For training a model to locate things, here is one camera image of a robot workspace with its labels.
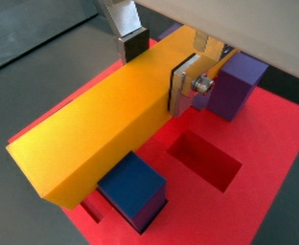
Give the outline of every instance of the gray floor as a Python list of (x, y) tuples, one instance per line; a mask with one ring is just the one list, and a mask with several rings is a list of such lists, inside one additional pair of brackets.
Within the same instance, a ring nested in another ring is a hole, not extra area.
[(5, 146), (118, 58), (98, 17), (0, 70), (0, 245), (87, 244), (60, 208), (40, 199)]

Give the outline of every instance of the cube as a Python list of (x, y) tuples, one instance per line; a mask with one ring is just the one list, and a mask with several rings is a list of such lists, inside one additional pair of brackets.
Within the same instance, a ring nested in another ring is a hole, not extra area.
[(229, 121), (239, 113), (269, 65), (238, 53), (222, 68), (207, 109)]
[(99, 191), (142, 234), (166, 204), (166, 179), (130, 153), (99, 182)]

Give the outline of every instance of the metal bracket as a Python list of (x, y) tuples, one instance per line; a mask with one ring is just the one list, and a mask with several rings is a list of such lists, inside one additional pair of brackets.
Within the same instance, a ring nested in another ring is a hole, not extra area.
[(167, 110), (178, 118), (193, 105), (198, 93), (206, 95), (214, 87), (214, 80), (205, 72), (217, 60), (193, 54), (171, 71)]
[(135, 1), (100, 0), (104, 15), (114, 30), (118, 51), (127, 64), (150, 48), (150, 31), (142, 27)]

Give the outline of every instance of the rectangular hole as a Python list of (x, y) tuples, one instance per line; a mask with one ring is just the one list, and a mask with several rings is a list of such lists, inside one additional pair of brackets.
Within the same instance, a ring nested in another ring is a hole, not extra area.
[(179, 137), (167, 152), (221, 192), (225, 192), (242, 164), (194, 132)]
[(80, 203), (80, 206), (84, 208), (98, 224), (112, 210), (111, 204), (96, 190), (86, 197)]

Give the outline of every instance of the wooden block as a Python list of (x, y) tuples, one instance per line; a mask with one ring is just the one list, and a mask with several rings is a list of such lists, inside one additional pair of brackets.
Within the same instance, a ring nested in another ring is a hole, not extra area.
[(166, 179), (131, 152), (99, 182), (99, 191), (143, 233), (166, 203)]
[(170, 119), (170, 72), (195, 52), (194, 33), (181, 28), (9, 144), (50, 202), (72, 209)]

